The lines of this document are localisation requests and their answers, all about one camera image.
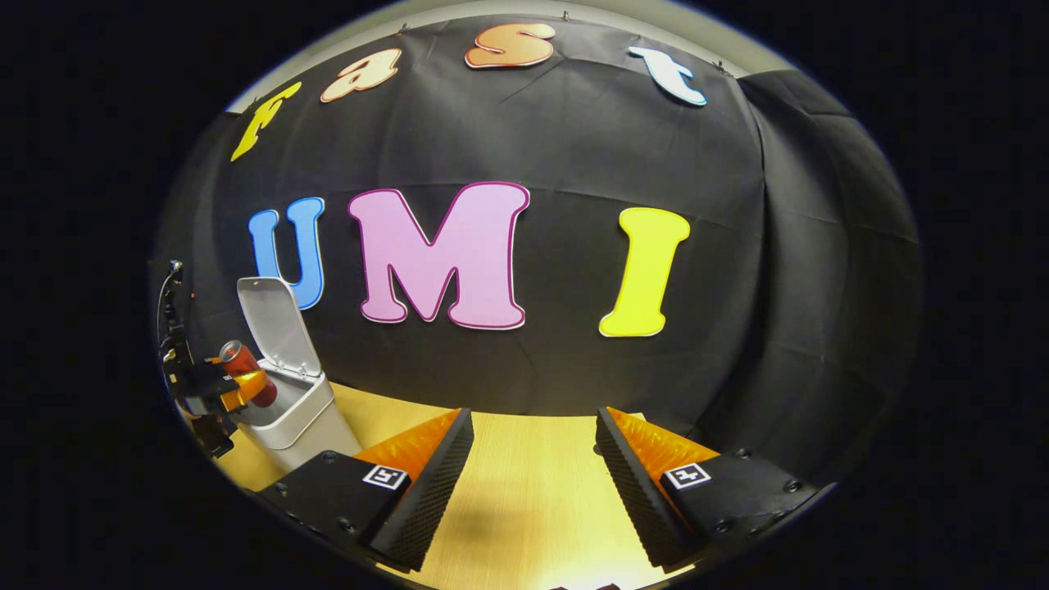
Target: black fabric backdrop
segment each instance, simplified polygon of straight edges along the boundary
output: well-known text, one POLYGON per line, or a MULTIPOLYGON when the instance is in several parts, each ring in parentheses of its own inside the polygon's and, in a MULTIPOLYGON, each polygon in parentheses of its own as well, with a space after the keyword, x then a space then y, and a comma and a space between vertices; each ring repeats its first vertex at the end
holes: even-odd
POLYGON ((273 93, 295 81, 302 88, 237 162, 229 157, 254 107, 219 117, 172 190, 153 293, 168 259, 187 262, 196 296, 181 303, 198 357, 230 338, 257 352, 235 293, 238 277, 257 274, 251 215, 281 213, 278 257, 294 282, 284 210, 320 196, 325 288, 303 317, 334 382, 480 412, 593 415, 612 405, 682 434, 699 421, 693 436, 715 448, 746 446, 817 483, 837 477, 901 391, 920 311, 914 223, 862 127, 802 75, 736 81, 626 31, 493 16, 369 43, 273 93), (522 20, 554 27, 553 57, 528 68, 466 66, 477 34, 522 20), (691 69, 707 105, 664 92, 630 45, 691 69), (390 47, 403 51, 395 76, 320 102, 343 67, 390 47), (453 324, 455 281, 432 323, 413 310, 398 324, 364 318, 348 201, 398 189, 432 237, 456 192, 481 181, 532 194, 514 246, 526 324, 453 324), (597 325, 628 248, 618 215, 634 206, 684 216, 691 235, 673 259, 663 332, 605 338, 597 325))

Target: white trash can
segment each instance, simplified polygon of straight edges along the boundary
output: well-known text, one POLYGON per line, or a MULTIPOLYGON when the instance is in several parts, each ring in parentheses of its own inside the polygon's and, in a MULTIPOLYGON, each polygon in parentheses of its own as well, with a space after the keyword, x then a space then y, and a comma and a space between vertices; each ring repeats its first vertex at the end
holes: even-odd
POLYGON ((247 277, 237 280, 237 297, 262 355, 259 366, 277 386, 267 407, 248 404, 238 428, 287 471, 323 450, 360 452, 361 444, 336 407, 292 287, 276 277, 247 277))

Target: yellow letter i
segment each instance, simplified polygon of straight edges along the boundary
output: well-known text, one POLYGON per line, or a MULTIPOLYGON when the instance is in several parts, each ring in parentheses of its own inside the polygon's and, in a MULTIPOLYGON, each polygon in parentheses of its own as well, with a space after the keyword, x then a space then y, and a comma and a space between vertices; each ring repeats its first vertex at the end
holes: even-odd
POLYGON ((619 214, 619 225, 630 238, 630 249, 616 307, 601 318, 598 331, 612 338, 655 336, 666 324, 660 305, 673 253, 688 237, 688 222, 662 209, 635 207, 619 214))

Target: cable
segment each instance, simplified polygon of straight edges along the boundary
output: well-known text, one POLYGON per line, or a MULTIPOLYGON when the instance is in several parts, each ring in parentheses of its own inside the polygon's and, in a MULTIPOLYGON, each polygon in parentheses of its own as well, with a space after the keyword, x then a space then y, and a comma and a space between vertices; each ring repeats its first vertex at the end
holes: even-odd
POLYGON ((164 289, 168 286, 168 281, 171 277, 175 276, 174 272, 168 273, 168 278, 164 279, 160 285, 160 293, 156 296, 156 345, 160 345, 160 307, 164 304, 164 289))

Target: screw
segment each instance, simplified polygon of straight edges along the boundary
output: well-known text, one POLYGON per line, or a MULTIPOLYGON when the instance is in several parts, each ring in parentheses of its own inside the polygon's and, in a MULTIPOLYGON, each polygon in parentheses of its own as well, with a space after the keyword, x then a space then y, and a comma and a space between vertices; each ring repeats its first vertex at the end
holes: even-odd
POLYGON ((336 519, 336 522, 339 523, 339 528, 348 532, 349 534, 357 533, 357 527, 354 526, 354 523, 349 522, 349 519, 346 519, 344 517, 339 517, 338 519, 336 519))

